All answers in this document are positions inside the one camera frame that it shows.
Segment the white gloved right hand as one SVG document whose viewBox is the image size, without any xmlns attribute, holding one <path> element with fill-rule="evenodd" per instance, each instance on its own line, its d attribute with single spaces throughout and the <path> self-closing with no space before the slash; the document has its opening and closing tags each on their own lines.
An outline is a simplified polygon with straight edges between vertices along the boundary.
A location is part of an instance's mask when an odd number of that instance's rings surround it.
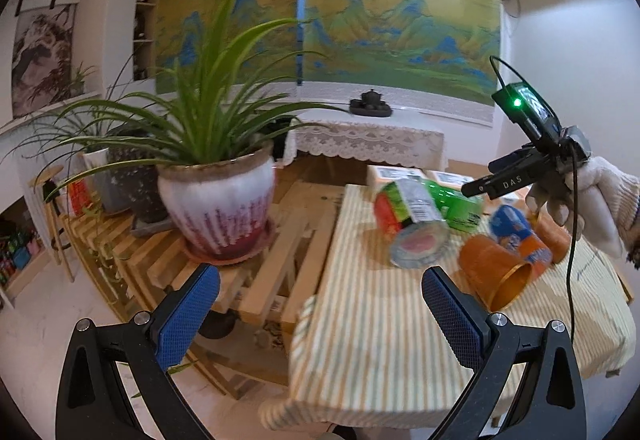
<svg viewBox="0 0 640 440">
<path fill-rule="evenodd" d="M 537 182 L 526 195 L 532 212 L 547 208 L 555 223 L 614 258 L 639 261 L 639 178 L 595 156 L 565 176 L 572 193 L 554 197 Z"/>
</svg>

